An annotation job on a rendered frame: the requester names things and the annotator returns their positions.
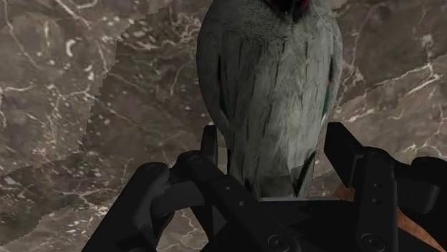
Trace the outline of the grey bird figure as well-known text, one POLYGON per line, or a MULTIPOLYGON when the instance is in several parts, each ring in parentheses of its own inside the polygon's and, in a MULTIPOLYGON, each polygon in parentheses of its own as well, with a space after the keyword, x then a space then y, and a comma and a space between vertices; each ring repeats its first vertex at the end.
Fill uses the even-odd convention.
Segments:
POLYGON ((308 196, 342 50, 328 0, 212 0, 197 40, 198 84, 228 173, 255 197, 308 196))

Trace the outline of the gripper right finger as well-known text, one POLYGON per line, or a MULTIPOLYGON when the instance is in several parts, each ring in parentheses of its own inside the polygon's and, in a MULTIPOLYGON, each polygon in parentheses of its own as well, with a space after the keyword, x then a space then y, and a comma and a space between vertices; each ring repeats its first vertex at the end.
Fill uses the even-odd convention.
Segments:
POLYGON ((440 252, 399 227, 399 213, 447 252, 447 160, 425 156, 402 163, 362 145, 340 122, 328 124, 324 153, 344 186, 355 191, 352 230, 340 252, 440 252))

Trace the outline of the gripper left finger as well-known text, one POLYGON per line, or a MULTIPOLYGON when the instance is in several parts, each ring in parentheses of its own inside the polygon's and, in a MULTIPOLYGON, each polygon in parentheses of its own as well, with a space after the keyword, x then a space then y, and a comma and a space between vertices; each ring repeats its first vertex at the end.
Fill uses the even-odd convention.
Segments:
POLYGON ((216 128, 175 165, 145 163, 122 189, 81 252, 157 252, 174 213, 199 207, 203 252, 301 252, 298 240, 232 175, 216 166, 216 128))

